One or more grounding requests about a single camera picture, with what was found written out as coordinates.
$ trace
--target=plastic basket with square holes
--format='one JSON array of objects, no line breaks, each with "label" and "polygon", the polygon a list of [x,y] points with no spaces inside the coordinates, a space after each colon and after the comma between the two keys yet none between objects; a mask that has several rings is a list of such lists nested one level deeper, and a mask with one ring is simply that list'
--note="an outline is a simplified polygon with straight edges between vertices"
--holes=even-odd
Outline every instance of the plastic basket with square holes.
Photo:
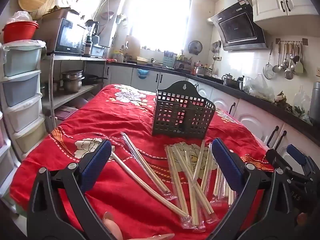
[{"label": "plastic basket with square holes", "polygon": [[152,135],[203,139],[216,110],[188,81],[157,89]]}]

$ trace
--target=red tablecloth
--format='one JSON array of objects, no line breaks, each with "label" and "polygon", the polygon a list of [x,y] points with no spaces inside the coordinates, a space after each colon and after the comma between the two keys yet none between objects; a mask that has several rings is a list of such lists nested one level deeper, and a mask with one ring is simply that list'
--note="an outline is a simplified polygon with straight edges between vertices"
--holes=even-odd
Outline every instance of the red tablecloth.
[{"label": "red tablecloth", "polygon": [[[44,166],[50,171],[58,170],[72,161],[79,162],[79,158],[94,151],[103,138],[109,139],[115,147],[115,153],[125,164],[157,191],[150,178],[124,147],[121,131],[130,137],[158,176],[172,188],[164,144],[180,143],[181,148],[184,144],[191,145],[195,164],[201,140],[151,136],[154,99],[155,93],[124,85],[106,86],[94,99],[52,131],[22,162],[11,184],[11,197],[27,209],[39,168]],[[261,169],[272,169],[264,159],[266,151],[254,136],[243,125],[218,109],[205,137],[206,146],[217,137],[222,138],[227,147],[245,162],[254,163]],[[183,173],[180,173],[180,179],[188,201],[188,184]],[[71,223],[80,228],[66,196],[61,196]],[[217,222],[207,225],[207,230],[203,233],[182,229],[177,215],[149,195],[112,159],[102,170],[93,189],[86,193],[86,197],[100,217],[106,211],[114,215],[124,239],[166,233],[175,233],[175,239],[205,239],[217,225]],[[219,218],[227,211],[221,208],[214,210]]]}]

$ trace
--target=window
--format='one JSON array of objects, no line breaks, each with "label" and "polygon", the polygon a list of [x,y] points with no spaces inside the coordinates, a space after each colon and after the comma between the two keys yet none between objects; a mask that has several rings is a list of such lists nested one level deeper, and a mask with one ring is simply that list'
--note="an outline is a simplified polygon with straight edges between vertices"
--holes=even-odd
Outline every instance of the window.
[{"label": "window", "polygon": [[151,50],[184,48],[191,0],[140,0],[132,35]]}]

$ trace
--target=white plastic bag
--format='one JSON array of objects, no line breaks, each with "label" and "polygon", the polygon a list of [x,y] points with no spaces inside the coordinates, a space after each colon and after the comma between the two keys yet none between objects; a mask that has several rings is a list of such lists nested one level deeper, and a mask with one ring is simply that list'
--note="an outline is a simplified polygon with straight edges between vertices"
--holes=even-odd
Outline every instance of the white plastic bag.
[{"label": "white plastic bag", "polygon": [[292,112],[295,116],[299,117],[303,121],[311,124],[308,112],[311,104],[310,97],[303,90],[303,86],[301,85],[298,93],[294,95],[293,99],[293,107]]},{"label": "white plastic bag", "polygon": [[261,98],[270,102],[273,102],[275,98],[273,89],[268,87],[267,82],[261,73],[258,73],[255,79],[244,77],[243,86],[244,92],[256,98]]},{"label": "white plastic bag", "polygon": [[14,13],[14,15],[7,20],[8,23],[13,22],[20,22],[20,21],[26,21],[26,22],[35,22],[32,20],[31,15],[26,11],[17,11]]}]

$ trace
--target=microwave oven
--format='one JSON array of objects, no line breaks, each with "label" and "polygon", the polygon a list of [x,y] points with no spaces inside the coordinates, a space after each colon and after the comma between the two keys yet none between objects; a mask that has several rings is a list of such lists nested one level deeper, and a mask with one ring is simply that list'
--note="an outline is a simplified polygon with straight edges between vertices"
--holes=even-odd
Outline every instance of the microwave oven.
[{"label": "microwave oven", "polygon": [[46,43],[47,55],[52,53],[83,55],[87,28],[64,18],[43,21],[36,30],[34,39]]}]

